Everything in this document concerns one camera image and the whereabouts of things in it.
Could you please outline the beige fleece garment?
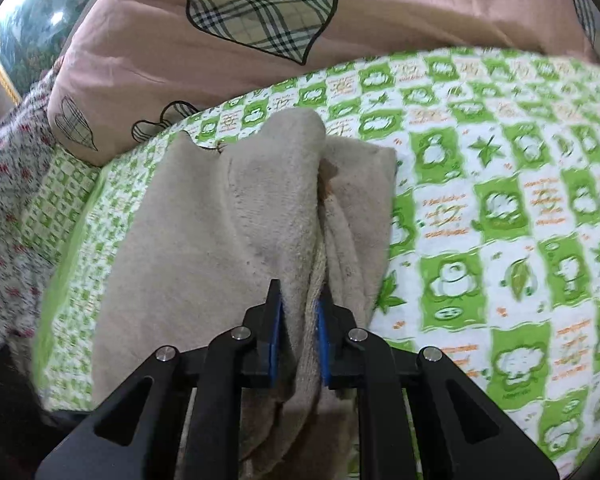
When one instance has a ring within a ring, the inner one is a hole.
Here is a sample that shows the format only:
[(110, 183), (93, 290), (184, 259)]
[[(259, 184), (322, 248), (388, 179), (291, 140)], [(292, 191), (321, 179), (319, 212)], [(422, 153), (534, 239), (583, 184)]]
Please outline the beige fleece garment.
[(203, 347), (279, 280), (285, 333), (271, 390), (242, 397), (246, 479), (338, 479), (354, 397), (321, 384), (323, 287), (367, 325), (388, 268), (396, 152), (331, 136), (309, 108), (212, 150), (179, 132), (114, 256), (92, 351), (102, 402), (164, 344)]

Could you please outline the green checkered bed sheet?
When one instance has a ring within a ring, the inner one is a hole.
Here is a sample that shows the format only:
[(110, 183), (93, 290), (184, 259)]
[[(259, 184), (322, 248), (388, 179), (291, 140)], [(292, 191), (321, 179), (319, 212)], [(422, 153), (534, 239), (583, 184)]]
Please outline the green checkered bed sheet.
[(23, 232), (55, 263), (33, 380), (88, 410), (114, 256), (179, 132), (216, 150), (309, 108), (396, 152), (388, 268), (370, 322), (441, 349), (569, 477), (600, 438), (600, 66), (500, 49), (339, 64), (190, 113), (102, 166), (59, 151)]

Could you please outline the floral bed cover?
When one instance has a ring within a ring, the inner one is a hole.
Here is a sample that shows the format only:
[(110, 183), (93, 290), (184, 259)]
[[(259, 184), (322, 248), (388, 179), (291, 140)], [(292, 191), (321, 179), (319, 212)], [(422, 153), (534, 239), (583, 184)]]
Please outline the floral bed cover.
[(0, 120), (0, 347), (21, 367), (30, 364), (42, 291), (53, 265), (20, 240), (21, 215), (40, 189), (56, 148), (47, 119), (54, 66)]

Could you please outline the pink heart-print quilt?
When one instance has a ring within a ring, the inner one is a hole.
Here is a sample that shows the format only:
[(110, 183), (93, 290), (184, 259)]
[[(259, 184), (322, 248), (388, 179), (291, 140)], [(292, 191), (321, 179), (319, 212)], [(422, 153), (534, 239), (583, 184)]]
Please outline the pink heart-print quilt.
[(449, 46), (592, 60), (573, 0), (97, 0), (47, 117), (102, 166), (195, 110), (311, 70)]

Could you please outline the landscape picture on wall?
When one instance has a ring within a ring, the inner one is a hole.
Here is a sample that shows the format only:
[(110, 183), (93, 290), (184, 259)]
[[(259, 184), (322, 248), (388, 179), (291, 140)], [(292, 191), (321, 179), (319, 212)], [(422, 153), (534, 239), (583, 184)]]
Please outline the landscape picture on wall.
[(19, 102), (52, 67), (95, 0), (3, 0), (0, 84)]

